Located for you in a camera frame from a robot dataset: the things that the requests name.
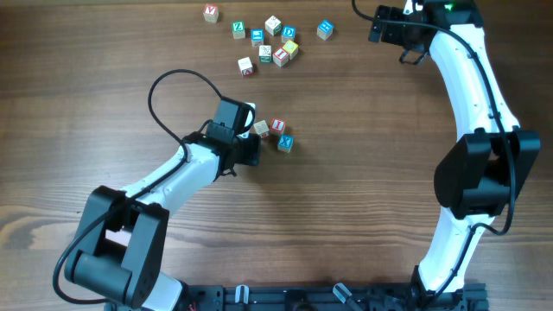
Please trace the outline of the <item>red I wooden block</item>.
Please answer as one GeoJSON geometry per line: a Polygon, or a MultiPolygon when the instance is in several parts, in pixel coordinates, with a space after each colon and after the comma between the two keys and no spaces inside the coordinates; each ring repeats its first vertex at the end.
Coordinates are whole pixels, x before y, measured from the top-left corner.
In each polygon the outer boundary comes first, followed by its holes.
{"type": "Polygon", "coordinates": [[[286,123],[280,118],[274,118],[270,123],[270,134],[273,136],[282,136],[285,132],[286,123]]]}

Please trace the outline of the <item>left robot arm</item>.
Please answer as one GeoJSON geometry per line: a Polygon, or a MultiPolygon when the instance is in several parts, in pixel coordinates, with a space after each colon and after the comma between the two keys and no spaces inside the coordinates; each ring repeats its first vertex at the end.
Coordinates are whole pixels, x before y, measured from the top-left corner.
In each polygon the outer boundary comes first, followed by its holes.
{"type": "Polygon", "coordinates": [[[96,188],[78,230],[54,268],[59,279],[98,294],[111,310],[193,310],[188,286],[161,271],[169,218],[196,192],[231,175],[235,165],[255,166],[261,138],[250,129],[256,106],[221,98],[214,118],[179,139],[161,167],[120,190],[96,188]]]}

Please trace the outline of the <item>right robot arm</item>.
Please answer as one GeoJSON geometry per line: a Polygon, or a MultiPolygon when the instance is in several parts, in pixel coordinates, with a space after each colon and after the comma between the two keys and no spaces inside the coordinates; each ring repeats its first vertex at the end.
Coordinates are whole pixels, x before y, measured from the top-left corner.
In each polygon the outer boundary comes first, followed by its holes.
{"type": "Polygon", "coordinates": [[[516,199],[541,148],[521,130],[490,65],[482,16],[473,1],[409,1],[380,5],[370,41],[430,57],[454,112],[457,141],[434,173],[440,216],[414,277],[422,302],[433,306],[464,290],[465,272],[484,232],[507,234],[516,199]]]}

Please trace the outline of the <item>white number wooden block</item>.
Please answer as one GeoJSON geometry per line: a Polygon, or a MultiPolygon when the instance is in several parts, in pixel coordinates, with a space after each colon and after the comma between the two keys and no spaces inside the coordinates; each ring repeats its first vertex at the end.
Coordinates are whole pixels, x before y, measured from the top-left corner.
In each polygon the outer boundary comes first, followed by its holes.
{"type": "Polygon", "coordinates": [[[270,135],[270,129],[265,120],[254,123],[253,129],[261,138],[266,138],[270,135]]]}

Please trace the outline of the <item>white red wooden block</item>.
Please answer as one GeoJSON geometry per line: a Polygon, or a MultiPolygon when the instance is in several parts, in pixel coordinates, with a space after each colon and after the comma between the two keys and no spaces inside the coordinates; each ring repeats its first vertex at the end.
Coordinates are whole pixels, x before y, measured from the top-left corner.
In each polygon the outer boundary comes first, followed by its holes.
{"type": "Polygon", "coordinates": [[[239,59],[238,68],[242,76],[248,76],[254,73],[254,67],[249,57],[239,59]]]}

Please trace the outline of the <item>blue X wooden block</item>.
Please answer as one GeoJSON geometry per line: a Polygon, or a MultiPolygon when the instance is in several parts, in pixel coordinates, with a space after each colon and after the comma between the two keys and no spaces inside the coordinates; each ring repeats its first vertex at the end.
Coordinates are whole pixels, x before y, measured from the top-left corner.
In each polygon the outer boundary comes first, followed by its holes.
{"type": "Polygon", "coordinates": [[[282,134],[277,143],[277,149],[279,151],[289,153],[292,150],[294,143],[294,137],[282,134]]]}

